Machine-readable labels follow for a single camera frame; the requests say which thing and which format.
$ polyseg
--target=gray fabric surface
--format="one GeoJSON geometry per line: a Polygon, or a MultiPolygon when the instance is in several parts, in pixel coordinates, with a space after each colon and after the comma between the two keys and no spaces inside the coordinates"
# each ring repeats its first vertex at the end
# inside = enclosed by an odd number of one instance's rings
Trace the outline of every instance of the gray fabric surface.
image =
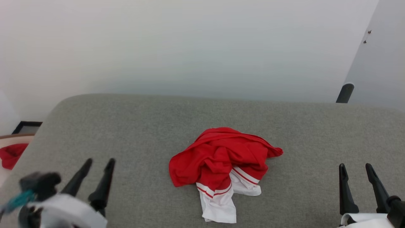
{"type": "MultiPolygon", "coordinates": [[[[346,104],[274,103],[139,95],[82,95],[49,115],[1,189],[19,192],[34,171],[59,171],[64,186],[83,162],[94,164],[78,198],[86,200],[110,157],[117,160],[107,207],[109,227],[336,227],[338,165],[345,163],[353,198],[374,212],[366,162],[389,194],[405,198],[405,114],[346,104]],[[269,159],[260,196],[233,196],[237,224],[205,222],[197,188],[175,188],[172,156],[207,128],[258,135],[284,155],[269,159]]],[[[17,215],[0,227],[16,227],[17,215]]]]}

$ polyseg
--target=red fabric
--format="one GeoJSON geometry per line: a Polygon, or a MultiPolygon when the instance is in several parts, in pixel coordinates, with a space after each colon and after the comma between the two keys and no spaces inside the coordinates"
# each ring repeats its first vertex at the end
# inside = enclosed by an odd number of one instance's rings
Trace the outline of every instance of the red fabric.
{"type": "Polygon", "coordinates": [[[169,173],[176,187],[198,182],[212,191],[221,190],[229,187],[233,166],[261,180],[268,169],[266,158],[282,154],[281,148],[271,146],[258,136],[229,127],[211,128],[172,157],[169,173]]]}
{"type": "Polygon", "coordinates": [[[3,167],[12,170],[27,146],[27,143],[20,143],[0,148],[0,159],[3,167]]]}

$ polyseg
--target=red and white clothing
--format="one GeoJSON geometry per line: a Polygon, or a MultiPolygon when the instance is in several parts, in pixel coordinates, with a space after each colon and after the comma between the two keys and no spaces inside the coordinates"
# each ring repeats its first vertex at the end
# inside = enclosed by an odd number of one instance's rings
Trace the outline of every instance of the red and white clothing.
{"type": "Polygon", "coordinates": [[[170,160],[169,173],[176,187],[196,183],[206,221],[236,223],[233,193],[260,195],[266,159],[282,154],[258,136],[211,128],[170,160]]]}

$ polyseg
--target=white wall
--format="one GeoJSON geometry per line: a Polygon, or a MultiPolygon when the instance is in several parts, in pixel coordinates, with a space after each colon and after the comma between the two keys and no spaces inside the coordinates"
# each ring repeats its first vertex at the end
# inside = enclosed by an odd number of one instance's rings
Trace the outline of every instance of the white wall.
{"type": "Polygon", "coordinates": [[[23,120],[96,92],[335,102],[378,0],[3,0],[23,120]]]}
{"type": "Polygon", "coordinates": [[[354,84],[349,103],[405,111],[404,12],[404,0],[380,0],[346,79],[354,84]]]}
{"type": "Polygon", "coordinates": [[[0,89],[0,136],[10,135],[19,123],[19,116],[0,89]]]}

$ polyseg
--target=red stripe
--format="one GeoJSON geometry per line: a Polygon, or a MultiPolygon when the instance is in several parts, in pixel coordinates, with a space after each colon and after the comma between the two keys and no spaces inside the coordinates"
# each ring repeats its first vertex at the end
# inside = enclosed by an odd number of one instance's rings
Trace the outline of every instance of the red stripe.
{"type": "MultiPolygon", "coordinates": [[[[211,196],[210,194],[208,194],[207,191],[202,190],[200,187],[197,187],[197,188],[200,189],[202,192],[204,192],[207,196],[209,196],[209,197],[212,198],[212,196],[211,196]]],[[[224,192],[221,192],[221,193],[215,193],[214,196],[225,194],[225,193],[227,193],[227,192],[230,190],[230,188],[231,188],[231,187],[229,187],[229,189],[228,189],[227,191],[224,191],[224,192]]]]}
{"type": "Polygon", "coordinates": [[[251,181],[251,180],[249,180],[249,179],[247,179],[246,177],[244,177],[241,173],[239,173],[236,169],[234,169],[234,168],[232,168],[235,172],[237,172],[241,177],[243,177],[244,179],[246,179],[247,181],[249,181],[250,183],[252,183],[252,184],[257,184],[257,183],[254,183],[253,181],[251,181]]]}

